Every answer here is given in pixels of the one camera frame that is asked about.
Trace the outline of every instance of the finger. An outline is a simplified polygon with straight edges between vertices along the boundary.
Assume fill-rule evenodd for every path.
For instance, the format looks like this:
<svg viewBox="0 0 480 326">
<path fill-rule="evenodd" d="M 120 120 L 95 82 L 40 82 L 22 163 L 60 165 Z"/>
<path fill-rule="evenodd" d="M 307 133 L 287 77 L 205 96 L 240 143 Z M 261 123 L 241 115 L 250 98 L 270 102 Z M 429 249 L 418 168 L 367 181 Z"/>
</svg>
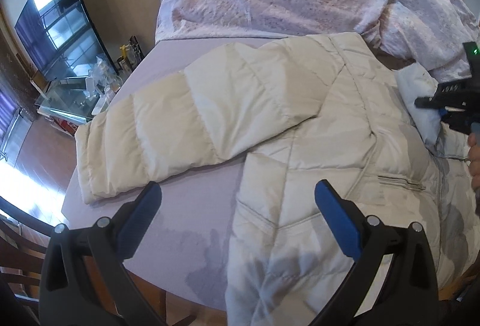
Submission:
<svg viewBox="0 0 480 326">
<path fill-rule="evenodd" d="M 471 161 L 480 160 L 480 147 L 477 144 L 470 148 L 469 159 Z"/>
<path fill-rule="evenodd" d="M 478 188 L 480 188 L 480 175 L 472 178 L 472 189 L 477 190 Z"/>
<path fill-rule="evenodd" d="M 476 145 L 476 143 L 477 143 L 477 138 L 475 137 L 475 134 L 474 133 L 470 134 L 468 139 L 469 147 L 473 147 L 474 145 Z"/>
<path fill-rule="evenodd" d="M 469 172 L 472 177 L 480 175 L 480 161 L 473 160 L 470 162 Z"/>
</svg>

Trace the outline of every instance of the white puffer jacket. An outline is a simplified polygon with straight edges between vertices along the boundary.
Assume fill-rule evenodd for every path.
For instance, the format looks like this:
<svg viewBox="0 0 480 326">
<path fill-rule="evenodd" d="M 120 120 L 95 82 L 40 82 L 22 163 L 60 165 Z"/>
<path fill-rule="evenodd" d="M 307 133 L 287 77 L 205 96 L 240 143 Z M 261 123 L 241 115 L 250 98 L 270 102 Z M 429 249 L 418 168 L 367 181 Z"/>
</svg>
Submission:
<svg viewBox="0 0 480 326">
<path fill-rule="evenodd" d="M 393 72 L 354 33 L 219 47 L 76 134 L 86 203 L 249 150 L 230 239 L 230 326 L 308 324 L 344 279 L 352 261 L 314 202 L 324 178 L 365 215 L 421 222 L 439 286 L 459 276 L 480 249 L 480 223 L 466 139 L 442 137 L 450 159 L 424 147 Z"/>
</svg>

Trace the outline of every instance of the lavender table surface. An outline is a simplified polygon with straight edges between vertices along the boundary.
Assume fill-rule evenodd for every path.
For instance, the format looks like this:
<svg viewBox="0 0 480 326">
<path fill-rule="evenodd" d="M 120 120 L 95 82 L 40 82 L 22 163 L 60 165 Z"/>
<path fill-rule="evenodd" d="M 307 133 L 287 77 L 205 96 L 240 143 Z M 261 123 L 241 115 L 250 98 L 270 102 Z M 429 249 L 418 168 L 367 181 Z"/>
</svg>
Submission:
<svg viewBox="0 0 480 326">
<path fill-rule="evenodd" d="M 211 49 L 242 42 L 259 47 L 270 39 L 208 38 L 162 41 L 140 63 L 115 101 L 154 80 L 182 70 Z M 235 195 L 244 156 L 222 165 L 189 170 L 161 183 L 163 202 L 135 256 L 125 267 L 165 291 L 225 310 L 226 265 Z M 70 180 L 62 213 L 70 229 L 89 227 L 102 216 L 112 217 L 140 189 L 85 205 L 78 173 Z"/>
</svg>

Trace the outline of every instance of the tv screen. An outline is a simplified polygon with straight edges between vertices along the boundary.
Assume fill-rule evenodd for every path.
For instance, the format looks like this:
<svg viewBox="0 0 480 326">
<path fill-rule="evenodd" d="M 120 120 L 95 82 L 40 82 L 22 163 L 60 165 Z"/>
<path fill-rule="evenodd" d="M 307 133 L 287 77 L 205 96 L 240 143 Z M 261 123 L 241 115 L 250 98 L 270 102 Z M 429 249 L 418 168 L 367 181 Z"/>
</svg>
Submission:
<svg viewBox="0 0 480 326">
<path fill-rule="evenodd" d="M 97 56 L 112 66 L 82 0 L 28 0 L 15 30 L 48 81 L 88 75 Z"/>
</svg>

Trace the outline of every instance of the metal bolt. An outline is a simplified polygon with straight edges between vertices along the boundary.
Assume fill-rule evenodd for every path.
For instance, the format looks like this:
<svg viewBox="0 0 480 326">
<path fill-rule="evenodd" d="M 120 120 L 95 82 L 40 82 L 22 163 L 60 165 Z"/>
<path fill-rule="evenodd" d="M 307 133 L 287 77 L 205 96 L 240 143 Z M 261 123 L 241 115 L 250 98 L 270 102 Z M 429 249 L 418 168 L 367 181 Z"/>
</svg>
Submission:
<svg viewBox="0 0 480 326">
<path fill-rule="evenodd" d="M 421 232 L 421 231 L 423 230 L 423 227 L 422 227 L 422 225 L 421 225 L 419 222 L 414 222 L 414 223 L 412 224 L 412 228 L 413 228 L 413 230 L 416 231 L 416 232 Z"/>
<path fill-rule="evenodd" d="M 369 217 L 367 217 L 367 223 L 376 226 L 380 224 L 380 219 L 375 215 L 370 215 Z"/>
<path fill-rule="evenodd" d="M 57 224 L 57 225 L 55 226 L 54 231 L 55 231 L 57 234 L 61 234 L 61 233 L 63 232 L 63 230 L 65 230 L 66 228 L 67 228 L 66 225 L 60 223 L 60 224 Z"/>
<path fill-rule="evenodd" d="M 101 217 L 100 219 L 97 220 L 97 226 L 100 228 L 104 228 L 110 224 L 110 218 L 109 217 Z"/>
</svg>

